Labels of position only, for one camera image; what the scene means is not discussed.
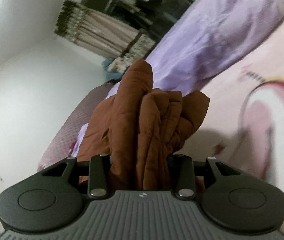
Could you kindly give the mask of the pile of blue clothes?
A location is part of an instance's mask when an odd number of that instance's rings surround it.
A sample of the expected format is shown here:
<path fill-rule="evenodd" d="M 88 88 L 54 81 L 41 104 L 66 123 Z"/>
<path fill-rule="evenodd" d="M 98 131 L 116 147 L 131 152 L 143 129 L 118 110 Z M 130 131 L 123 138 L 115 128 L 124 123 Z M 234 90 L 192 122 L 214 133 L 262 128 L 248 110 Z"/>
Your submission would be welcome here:
<path fill-rule="evenodd" d="M 102 62 L 102 67 L 105 72 L 106 82 L 118 82 L 126 72 L 130 64 L 122 57 L 109 58 Z"/>

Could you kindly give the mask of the mauve quilted headboard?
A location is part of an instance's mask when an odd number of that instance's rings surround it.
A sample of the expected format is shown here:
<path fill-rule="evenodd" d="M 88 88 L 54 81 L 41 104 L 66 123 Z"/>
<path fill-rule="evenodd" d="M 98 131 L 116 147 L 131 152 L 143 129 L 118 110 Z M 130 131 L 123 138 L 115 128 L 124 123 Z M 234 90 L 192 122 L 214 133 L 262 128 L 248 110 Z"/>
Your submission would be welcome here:
<path fill-rule="evenodd" d="M 112 83 L 104 83 L 91 90 L 82 99 L 42 155 L 38 164 L 38 171 L 70 155 L 71 145 L 76 141 L 81 127 L 89 121 L 96 106 L 107 96 L 113 86 Z"/>

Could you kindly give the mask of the brown shirt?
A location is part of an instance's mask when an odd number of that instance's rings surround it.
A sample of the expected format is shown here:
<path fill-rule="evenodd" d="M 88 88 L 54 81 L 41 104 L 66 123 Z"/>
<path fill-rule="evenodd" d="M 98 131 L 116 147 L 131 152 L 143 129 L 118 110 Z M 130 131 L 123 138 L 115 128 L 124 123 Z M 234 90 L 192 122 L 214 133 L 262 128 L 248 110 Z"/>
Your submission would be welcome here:
<path fill-rule="evenodd" d="M 166 159 L 199 129 L 209 103 L 198 90 L 182 95 L 154 88 L 151 66 L 139 59 L 125 72 L 117 93 L 97 105 L 77 159 L 109 154 L 116 189 L 167 190 Z"/>

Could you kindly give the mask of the left beige curtain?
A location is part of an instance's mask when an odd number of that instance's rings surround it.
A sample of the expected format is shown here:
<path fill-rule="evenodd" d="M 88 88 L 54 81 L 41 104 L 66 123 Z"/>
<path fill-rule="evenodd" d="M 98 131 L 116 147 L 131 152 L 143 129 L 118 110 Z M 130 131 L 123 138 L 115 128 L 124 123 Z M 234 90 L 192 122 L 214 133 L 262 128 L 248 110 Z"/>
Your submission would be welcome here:
<path fill-rule="evenodd" d="M 132 62 L 155 47 L 147 31 L 70 0 L 62 5 L 55 34 L 102 57 Z"/>

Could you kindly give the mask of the purple duvet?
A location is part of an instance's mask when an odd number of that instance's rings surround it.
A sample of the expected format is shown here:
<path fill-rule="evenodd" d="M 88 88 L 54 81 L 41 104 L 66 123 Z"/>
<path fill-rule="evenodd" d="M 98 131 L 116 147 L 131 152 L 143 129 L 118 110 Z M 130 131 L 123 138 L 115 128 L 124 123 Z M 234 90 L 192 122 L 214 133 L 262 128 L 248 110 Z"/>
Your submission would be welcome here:
<path fill-rule="evenodd" d="M 284 0 L 196 0 L 150 53 L 154 87 L 211 100 L 182 154 L 264 156 L 273 132 L 263 113 L 242 118 L 257 86 L 284 80 Z"/>

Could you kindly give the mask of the pink bed sheet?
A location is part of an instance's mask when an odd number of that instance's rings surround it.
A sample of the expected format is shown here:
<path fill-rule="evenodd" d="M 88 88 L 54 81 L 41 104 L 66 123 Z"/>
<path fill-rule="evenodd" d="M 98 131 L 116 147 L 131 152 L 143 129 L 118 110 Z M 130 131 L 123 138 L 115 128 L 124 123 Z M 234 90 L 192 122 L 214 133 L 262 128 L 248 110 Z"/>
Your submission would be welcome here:
<path fill-rule="evenodd" d="M 182 154 L 216 156 L 284 191 L 284 21 L 203 92 L 207 116 Z"/>

